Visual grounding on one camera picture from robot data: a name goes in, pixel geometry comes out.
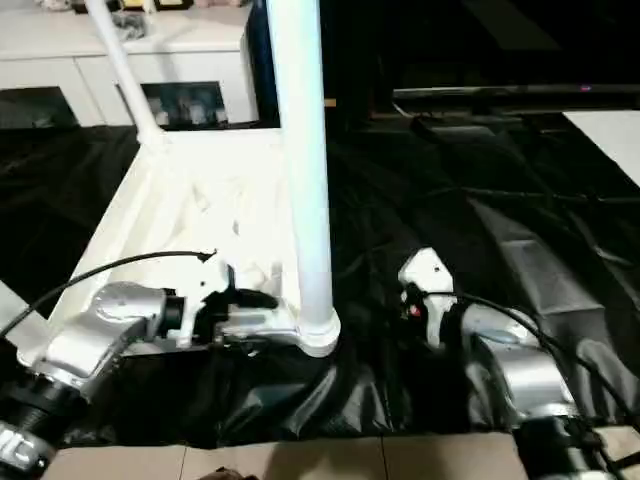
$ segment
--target black plastic sheet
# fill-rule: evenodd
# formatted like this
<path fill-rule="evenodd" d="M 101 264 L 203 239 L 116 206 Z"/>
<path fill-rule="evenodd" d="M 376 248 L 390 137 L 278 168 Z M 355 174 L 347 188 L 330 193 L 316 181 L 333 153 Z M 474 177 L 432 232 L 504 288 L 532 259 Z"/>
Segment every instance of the black plastic sheet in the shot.
<path fill-rule="evenodd" d="M 69 444 L 213 448 L 499 428 L 469 421 L 459 360 L 429 352 L 400 320 L 398 270 L 427 246 L 457 289 L 537 312 L 640 408 L 640 190 L 564 117 L 376 123 L 328 150 L 335 352 L 129 358 Z M 589 415 L 622 418 L 585 372 L 564 367 Z"/>

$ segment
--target white pipe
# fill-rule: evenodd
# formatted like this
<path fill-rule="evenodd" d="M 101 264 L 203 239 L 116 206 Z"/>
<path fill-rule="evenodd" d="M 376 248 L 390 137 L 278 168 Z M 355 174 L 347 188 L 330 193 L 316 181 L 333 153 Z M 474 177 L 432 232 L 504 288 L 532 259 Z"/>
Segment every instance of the white pipe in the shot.
<path fill-rule="evenodd" d="M 335 331 L 318 0 L 269 0 L 269 28 L 293 211 L 301 333 Z"/>
<path fill-rule="evenodd" d="M 161 138 L 163 132 L 156 124 L 142 87 L 133 76 L 133 72 L 127 62 L 127 54 L 118 39 L 106 2 L 104 0 L 85 0 L 85 4 L 93 23 L 98 28 L 100 39 L 107 49 L 111 65 L 120 83 L 120 89 L 138 127 L 141 143 L 157 141 L 157 139 Z"/>

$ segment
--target black cylinder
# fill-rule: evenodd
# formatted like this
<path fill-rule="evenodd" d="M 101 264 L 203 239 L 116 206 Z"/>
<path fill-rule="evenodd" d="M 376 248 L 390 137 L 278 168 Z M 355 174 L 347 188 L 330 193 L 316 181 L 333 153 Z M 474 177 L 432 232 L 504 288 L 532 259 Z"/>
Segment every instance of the black cylinder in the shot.
<path fill-rule="evenodd" d="M 531 479 L 606 471 L 600 436 L 573 417 L 547 417 L 524 422 L 513 432 L 518 454 Z"/>
<path fill-rule="evenodd" d="M 18 468 L 11 462 L 5 463 L 0 456 L 0 480 L 40 478 L 69 425 L 84 415 L 86 406 L 77 389 L 43 376 L 29 376 L 21 383 L 5 388 L 0 395 L 0 421 L 9 430 L 25 438 L 37 437 L 46 444 L 31 441 L 29 457 L 34 461 L 29 467 Z"/>
<path fill-rule="evenodd" d="M 0 406 L 1 420 L 56 447 L 86 402 L 77 389 L 39 376 L 5 390 Z"/>

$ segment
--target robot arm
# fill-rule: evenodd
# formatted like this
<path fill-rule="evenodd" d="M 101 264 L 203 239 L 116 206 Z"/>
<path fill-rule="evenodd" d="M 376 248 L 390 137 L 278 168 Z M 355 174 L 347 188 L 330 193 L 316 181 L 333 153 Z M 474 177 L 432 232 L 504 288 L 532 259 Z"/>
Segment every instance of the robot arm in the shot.
<path fill-rule="evenodd" d="M 40 478 L 69 425 L 133 342 L 180 327 L 184 298 L 170 290 L 112 283 L 57 332 L 0 399 L 0 478 Z"/>
<path fill-rule="evenodd" d="M 602 440 L 537 339 L 512 318 L 480 305 L 467 307 L 460 322 L 467 376 L 513 435 L 529 478 L 614 478 Z"/>
<path fill-rule="evenodd" d="M 533 320 L 474 303 L 452 308 L 453 279 L 432 249 L 418 252 L 399 279 L 414 317 L 409 321 L 417 321 L 435 351 L 462 356 L 474 399 L 511 432 L 529 478 L 615 478 L 602 440 L 580 415 L 555 359 L 521 324 L 537 328 Z M 425 295 L 435 291 L 449 294 Z"/>

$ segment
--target white drawer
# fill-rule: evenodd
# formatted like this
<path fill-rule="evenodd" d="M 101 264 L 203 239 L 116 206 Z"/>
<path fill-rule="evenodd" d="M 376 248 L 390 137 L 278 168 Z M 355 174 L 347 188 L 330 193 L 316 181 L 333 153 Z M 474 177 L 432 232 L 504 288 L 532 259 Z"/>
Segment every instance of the white drawer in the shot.
<path fill-rule="evenodd" d="M 104 123 L 93 96 L 71 58 L 0 61 L 0 90 L 58 87 L 78 123 Z"/>
<path fill-rule="evenodd" d="M 201 52 L 130 54 L 129 64 L 141 83 L 218 82 L 231 123 L 258 119 L 251 66 L 247 53 Z M 108 125 L 131 125 L 117 80 L 106 57 L 76 59 Z"/>

